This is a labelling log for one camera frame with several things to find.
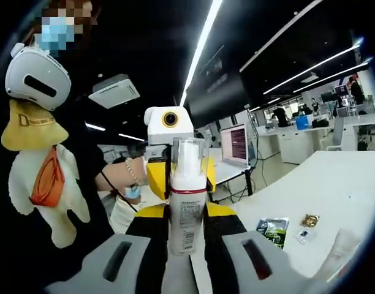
vr headset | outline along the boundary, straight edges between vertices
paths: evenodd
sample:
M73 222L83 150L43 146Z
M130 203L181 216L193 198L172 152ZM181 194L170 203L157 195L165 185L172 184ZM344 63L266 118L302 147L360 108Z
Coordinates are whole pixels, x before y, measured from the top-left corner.
M55 110L70 92L70 78L60 63L35 45L17 43L5 76L5 90L14 98L26 99L46 110Z

face mask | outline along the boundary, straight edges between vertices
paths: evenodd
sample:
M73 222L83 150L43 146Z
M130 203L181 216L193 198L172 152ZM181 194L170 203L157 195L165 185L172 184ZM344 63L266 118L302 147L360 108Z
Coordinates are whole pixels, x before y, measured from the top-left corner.
M125 197L128 199L136 199L141 195L141 187L140 186L131 186L125 188Z
M52 55L59 50L67 50L67 42L75 40L74 17L44 17L42 32L35 34L39 47Z

robot camera lens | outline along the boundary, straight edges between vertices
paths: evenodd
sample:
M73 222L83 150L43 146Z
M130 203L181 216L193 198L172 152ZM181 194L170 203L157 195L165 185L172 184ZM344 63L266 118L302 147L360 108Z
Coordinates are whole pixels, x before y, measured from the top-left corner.
M173 126L176 123L176 115L174 113L167 113L164 117L164 122L168 126Z

bracelet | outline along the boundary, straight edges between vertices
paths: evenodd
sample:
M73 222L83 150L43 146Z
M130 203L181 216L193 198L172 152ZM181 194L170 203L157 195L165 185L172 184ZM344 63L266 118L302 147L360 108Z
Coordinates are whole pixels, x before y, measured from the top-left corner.
M138 178L136 177L136 175L134 174L133 170L132 170L132 167L130 165L130 161L132 161L132 159L130 157L128 157L126 160L125 160L125 164L126 164L126 168L128 170L128 172L131 174L131 176L133 177L134 181L136 182L136 184L139 186L140 185L140 181L138 180Z

air conditioner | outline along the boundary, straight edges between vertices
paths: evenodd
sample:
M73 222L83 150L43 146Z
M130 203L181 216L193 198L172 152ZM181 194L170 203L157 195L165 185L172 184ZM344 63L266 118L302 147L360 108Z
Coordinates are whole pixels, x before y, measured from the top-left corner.
M314 81L318 78L319 77L314 72L310 72L309 77L302 80L301 83L310 83L311 81Z
M139 98L132 81L127 75L119 74L93 86L89 98L104 108L112 108L130 100Z

